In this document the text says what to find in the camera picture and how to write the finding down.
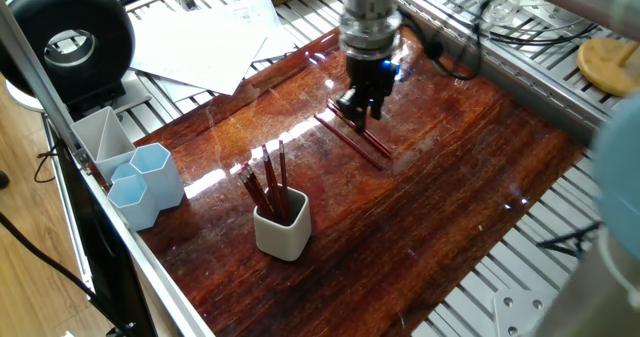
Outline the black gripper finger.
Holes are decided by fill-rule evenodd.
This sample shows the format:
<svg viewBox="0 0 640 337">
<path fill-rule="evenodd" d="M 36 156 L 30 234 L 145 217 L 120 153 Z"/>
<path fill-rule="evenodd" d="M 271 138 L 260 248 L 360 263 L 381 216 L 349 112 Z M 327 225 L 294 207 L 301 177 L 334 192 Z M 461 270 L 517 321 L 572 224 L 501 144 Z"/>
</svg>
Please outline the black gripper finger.
<svg viewBox="0 0 640 337">
<path fill-rule="evenodd" d="M 370 115 L 375 120 L 382 118 L 382 107 L 386 96 L 384 94 L 372 93 L 369 99 Z"/>
<path fill-rule="evenodd" d="M 363 134 L 366 130 L 368 108 L 368 100 L 364 97 L 363 91 L 351 87 L 336 100 L 336 104 L 342 115 L 353 123 L 355 132 Z"/>
</svg>

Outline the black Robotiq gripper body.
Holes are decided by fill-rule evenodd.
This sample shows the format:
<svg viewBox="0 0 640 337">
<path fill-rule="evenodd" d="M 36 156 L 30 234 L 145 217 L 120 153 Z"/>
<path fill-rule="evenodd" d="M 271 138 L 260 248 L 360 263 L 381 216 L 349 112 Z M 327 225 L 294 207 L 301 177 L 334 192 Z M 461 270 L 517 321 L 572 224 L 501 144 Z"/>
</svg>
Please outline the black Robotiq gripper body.
<svg viewBox="0 0 640 337">
<path fill-rule="evenodd" d="M 357 101 L 383 102 L 392 92 L 399 66 L 389 57 L 376 60 L 348 57 L 346 70 Z"/>
</svg>

